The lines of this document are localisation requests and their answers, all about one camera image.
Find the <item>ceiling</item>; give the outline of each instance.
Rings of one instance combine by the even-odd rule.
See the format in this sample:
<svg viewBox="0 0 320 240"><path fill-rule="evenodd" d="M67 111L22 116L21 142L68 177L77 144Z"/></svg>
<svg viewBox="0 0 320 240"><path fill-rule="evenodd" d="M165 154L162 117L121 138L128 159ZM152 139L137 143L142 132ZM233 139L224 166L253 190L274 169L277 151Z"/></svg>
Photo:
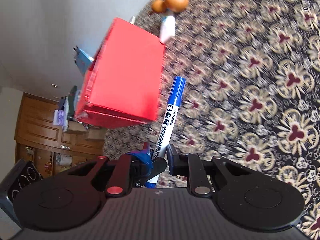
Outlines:
<svg viewBox="0 0 320 240"><path fill-rule="evenodd" d="M148 1L0 0L0 86L66 95L83 81L73 47L94 55L112 19L129 20Z"/></svg>

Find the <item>screw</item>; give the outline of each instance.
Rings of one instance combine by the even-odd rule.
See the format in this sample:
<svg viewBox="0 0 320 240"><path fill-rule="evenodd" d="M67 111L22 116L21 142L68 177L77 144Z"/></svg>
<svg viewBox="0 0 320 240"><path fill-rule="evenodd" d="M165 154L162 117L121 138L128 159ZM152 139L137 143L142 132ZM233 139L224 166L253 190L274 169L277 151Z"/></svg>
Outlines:
<svg viewBox="0 0 320 240"><path fill-rule="evenodd" d="M122 191L123 191L123 189L120 188L120 187L117 187L117 186L113 186L113 187L110 187L110 188L107 189L107 192L108 192L109 194L112 194L112 195L118 195L118 194L120 194Z"/></svg>
<svg viewBox="0 0 320 240"><path fill-rule="evenodd" d="M200 195L205 195L210 192L210 189L207 187L196 187L195 192L200 194Z"/></svg>
<svg viewBox="0 0 320 240"><path fill-rule="evenodd" d="M186 161L186 160L188 160L188 155L189 155L189 153L180 153L179 159Z"/></svg>

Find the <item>wooden cabinet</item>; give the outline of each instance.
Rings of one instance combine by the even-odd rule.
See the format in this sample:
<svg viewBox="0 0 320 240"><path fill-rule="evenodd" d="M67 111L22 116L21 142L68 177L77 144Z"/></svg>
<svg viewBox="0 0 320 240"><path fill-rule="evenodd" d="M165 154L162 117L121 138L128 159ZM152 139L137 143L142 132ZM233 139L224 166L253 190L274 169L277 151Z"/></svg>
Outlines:
<svg viewBox="0 0 320 240"><path fill-rule="evenodd" d="M44 178L50 177L51 175L55 175L66 169L66 167L61 167L56 163L55 157L57 155L58 153L51 152L49 150L33 148L24 144L17 143L16 159L33 161L35 167ZM71 157L72 157L72 163L67 168L70 168L82 162L86 162L88 160L94 159L96 156L95 155L84 156L81 153L76 153L76 154L72 154ZM46 169L46 164L48 163L51 164L50 169Z"/></svg>
<svg viewBox="0 0 320 240"><path fill-rule="evenodd" d="M60 128L53 125L54 110L57 105L23 97L20 105L20 118L17 122L16 141L27 141L59 148Z"/></svg>
<svg viewBox="0 0 320 240"><path fill-rule="evenodd" d="M24 94L17 120L17 143L84 158L102 154L103 141L85 140L84 134L63 133L60 126L53 125L55 109L57 103L54 101Z"/></svg>

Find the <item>toy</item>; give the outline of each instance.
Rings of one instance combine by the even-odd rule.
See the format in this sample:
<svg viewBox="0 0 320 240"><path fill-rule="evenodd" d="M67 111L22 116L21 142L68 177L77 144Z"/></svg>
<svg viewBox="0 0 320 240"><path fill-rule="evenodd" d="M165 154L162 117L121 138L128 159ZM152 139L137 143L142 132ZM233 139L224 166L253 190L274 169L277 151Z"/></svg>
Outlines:
<svg viewBox="0 0 320 240"><path fill-rule="evenodd" d="M154 0L151 3L153 13L165 13L161 19L159 40L166 44L176 32L175 14L184 11L189 4L189 0Z"/></svg>
<svg viewBox="0 0 320 240"><path fill-rule="evenodd" d="M164 13L169 9L175 13L184 11L189 4L189 0L154 0L151 3L151 9L154 13Z"/></svg>

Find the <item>marker label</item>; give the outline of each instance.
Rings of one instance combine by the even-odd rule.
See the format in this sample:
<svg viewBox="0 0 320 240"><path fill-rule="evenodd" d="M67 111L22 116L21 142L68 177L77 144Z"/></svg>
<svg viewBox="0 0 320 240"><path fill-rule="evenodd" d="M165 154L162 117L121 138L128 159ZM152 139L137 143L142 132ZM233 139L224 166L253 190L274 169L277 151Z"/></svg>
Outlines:
<svg viewBox="0 0 320 240"><path fill-rule="evenodd" d="M156 147L153 152L152 159L157 157L164 158L167 146L170 142L172 130L174 127L174 122L176 121L178 106L167 105L167 110L164 113L163 123L161 125L159 137L156 143Z"/></svg>

